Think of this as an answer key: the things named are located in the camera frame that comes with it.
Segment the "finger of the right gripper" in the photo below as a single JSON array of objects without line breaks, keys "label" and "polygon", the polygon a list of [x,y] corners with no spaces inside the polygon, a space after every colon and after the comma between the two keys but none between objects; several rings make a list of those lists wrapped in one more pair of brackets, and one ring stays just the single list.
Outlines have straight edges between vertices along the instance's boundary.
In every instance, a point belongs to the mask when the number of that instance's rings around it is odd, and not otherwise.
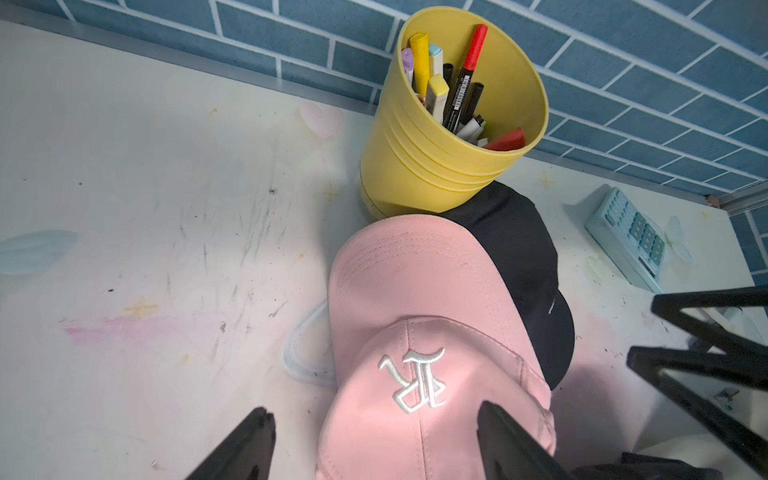
[{"label": "finger of the right gripper", "polygon": [[751,365],[749,355],[632,347],[627,366],[685,410],[756,474],[767,475],[767,441],[667,374],[669,370],[696,374],[765,392],[767,375]]},{"label": "finger of the right gripper", "polygon": [[766,307],[767,287],[753,286],[728,290],[686,292],[656,295],[651,304],[654,315],[688,332],[727,354],[766,354],[767,347],[748,340],[724,327],[718,329],[698,320],[684,309],[726,307]]}]

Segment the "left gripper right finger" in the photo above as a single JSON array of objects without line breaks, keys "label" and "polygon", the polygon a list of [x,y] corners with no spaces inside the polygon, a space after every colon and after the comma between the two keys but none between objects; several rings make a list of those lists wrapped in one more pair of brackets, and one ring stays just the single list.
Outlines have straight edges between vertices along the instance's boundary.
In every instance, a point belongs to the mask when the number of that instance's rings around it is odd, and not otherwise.
[{"label": "left gripper right finger", "polygon": [[486,479],[573,478],[501,406],[484,401],[477,422]]}]

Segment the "pink baseball cap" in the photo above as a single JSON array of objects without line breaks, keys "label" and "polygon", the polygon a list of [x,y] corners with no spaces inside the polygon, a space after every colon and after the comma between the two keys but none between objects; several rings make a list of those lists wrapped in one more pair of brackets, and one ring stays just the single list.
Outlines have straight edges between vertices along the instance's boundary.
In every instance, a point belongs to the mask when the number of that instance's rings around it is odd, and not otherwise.
[{"label": "pink baseball cap", "polygon": [[329,279],[338,384],[321,429],[320,479],[480,479],[484,401],[548,454],[556,430],[521,316],[490,256],[432,215],[375,222]]}]

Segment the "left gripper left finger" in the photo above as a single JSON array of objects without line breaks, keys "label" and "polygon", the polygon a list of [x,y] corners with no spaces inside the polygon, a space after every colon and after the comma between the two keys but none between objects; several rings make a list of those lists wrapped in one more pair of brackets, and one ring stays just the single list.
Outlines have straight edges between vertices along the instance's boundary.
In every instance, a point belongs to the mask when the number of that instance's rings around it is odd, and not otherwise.
[{"label": "left gripper left finger", "polygon": [[187,480],[267,480],[276,445],[274,415],[252,410]]}]

